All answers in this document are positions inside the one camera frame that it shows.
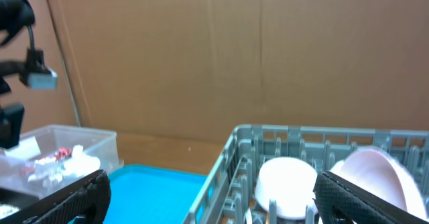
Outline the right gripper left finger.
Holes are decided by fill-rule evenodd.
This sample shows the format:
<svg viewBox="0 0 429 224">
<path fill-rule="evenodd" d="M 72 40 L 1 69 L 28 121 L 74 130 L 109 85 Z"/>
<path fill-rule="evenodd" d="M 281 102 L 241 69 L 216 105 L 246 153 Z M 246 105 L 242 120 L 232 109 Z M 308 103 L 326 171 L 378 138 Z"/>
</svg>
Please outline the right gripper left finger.
<svg viewBox="0 0 429 224">
<path fill-rule="evenodd" d="M 97 170 L 38 198 L 38 202 L 1 219 L 1 224 L 102 224 L 111 203 L 110 180 L 104 170 Z"/>
</svg>

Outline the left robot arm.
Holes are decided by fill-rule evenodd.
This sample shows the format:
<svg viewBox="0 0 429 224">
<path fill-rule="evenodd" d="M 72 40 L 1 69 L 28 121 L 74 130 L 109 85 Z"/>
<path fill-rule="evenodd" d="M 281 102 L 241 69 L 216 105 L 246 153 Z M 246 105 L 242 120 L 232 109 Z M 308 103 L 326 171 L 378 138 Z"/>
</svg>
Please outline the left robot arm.
<svg viewBox="0 0 429 224">
<path fill-rule="evenodd" d="M 4 47 L 22 30 L 29 33 L 29 48 L 27 59 L 24 62 L 6 60 L 1 63 L 1 94 L 11 92 L 11 87 L 5 77 L 14 74 L 23 74 L 28 67 L 29 59 L 35 50 L 33 25 L 35 14 L 28 0 L 1 0 L 1 31 L 7 36 L 1 41 Z M 1 108 L 1 147 L 10 149 L 19 143 L 21 124 L 25 109 L 21 103 L 15 103 Z"/>
</svg>

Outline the red snack wrapper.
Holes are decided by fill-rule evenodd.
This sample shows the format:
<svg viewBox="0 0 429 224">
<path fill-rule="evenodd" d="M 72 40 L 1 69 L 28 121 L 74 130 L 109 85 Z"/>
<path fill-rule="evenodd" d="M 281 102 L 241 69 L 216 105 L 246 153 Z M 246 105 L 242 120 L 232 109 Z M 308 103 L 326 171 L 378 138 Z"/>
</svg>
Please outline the red snack wrapper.
<svg viewBox="0 0 429 224">
<path fill-rule="evenodd" d="M 34 162 L 21 167 L 20 174 L 22 176 L 29 176 L 30 174 L 35 174 L 36 172 L 43 172 L 46 170 L 58 168 L 65 160 L 71 158 L 71 155 L 72 149 L 59 148 L 53 154 L 37 159 Z"/>
</svg>

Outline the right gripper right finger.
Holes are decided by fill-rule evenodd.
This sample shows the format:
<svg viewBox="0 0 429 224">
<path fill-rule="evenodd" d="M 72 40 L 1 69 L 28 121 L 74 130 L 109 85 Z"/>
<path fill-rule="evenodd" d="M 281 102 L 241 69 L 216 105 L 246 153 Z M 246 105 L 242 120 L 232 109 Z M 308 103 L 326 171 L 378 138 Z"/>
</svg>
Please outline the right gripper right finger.
<svg viewBox="0 0 429 224">
<path fill-rule="evenodd" d="M 425 224 L 404 211 L 332 172 L 321 172 L 313 188 L 324 224 Z"/>
</svg>

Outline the pile of rice and nuts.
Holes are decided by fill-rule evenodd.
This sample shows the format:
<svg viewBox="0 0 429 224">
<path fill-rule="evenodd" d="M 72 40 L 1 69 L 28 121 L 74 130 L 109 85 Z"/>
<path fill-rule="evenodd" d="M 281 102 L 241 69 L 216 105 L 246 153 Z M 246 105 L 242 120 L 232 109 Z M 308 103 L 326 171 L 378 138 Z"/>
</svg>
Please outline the pile of rice and nuts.
<svg viewBox="0 0 429 224">
<path fill-rule="evenodd" d="M 4 219 L 20 210 L 21 209 L 19 207 L 15 207 L 13 205 L 0 204 L 0 219 Z"/>
</svg>

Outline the small bowl with nuts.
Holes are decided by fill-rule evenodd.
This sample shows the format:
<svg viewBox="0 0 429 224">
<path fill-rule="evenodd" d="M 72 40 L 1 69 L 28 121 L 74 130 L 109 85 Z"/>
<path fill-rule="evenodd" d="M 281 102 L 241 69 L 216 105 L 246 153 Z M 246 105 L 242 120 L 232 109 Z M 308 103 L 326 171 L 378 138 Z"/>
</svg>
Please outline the small bowl with nuts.
<svg viewBox="0 0 429 224">
<path fill-rule="evenodd" d="M 317 173 L 307 162 L 291 157 L 266 161 L 259 169 L 255 199 L 264 210 L 275 201 L 277 216 L 282 219 L 303 220 L 306 207 L 315 207 L 313 188 Z"/>
</svg>

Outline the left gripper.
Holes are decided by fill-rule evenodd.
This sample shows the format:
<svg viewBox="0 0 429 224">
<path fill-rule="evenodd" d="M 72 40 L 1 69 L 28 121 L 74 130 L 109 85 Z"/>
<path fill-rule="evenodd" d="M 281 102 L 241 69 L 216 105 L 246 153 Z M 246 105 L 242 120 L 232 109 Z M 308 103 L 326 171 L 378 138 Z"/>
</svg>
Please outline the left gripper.
<svg viewBox="0 0 429 224">
<path fill-rule="evenodd" d="M 13 74 L 21 74 L 24 70 L 24 62 L 17 60 L 1 62 L 1 95 L 11 92 L 11 87 L 4 78 Z M 1 107 L 1 148 L 10 149 L 19 143 L 24 111 L 21 103 Z"/>
</svg>

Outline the large white plate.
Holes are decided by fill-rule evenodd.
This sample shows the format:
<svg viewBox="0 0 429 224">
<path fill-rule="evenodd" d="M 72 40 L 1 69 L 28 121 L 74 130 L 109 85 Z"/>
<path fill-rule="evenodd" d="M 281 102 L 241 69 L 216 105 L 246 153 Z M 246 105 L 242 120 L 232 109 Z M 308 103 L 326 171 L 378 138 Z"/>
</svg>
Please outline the large white plate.
<svg viewBox="0 0 429 224">
<path fill-rule="evenodd" d="M 410 172 L 386 151 L 362 147 L 330 171 L 424 221 L 428 213 L 422 193 Z"/>
</svg>

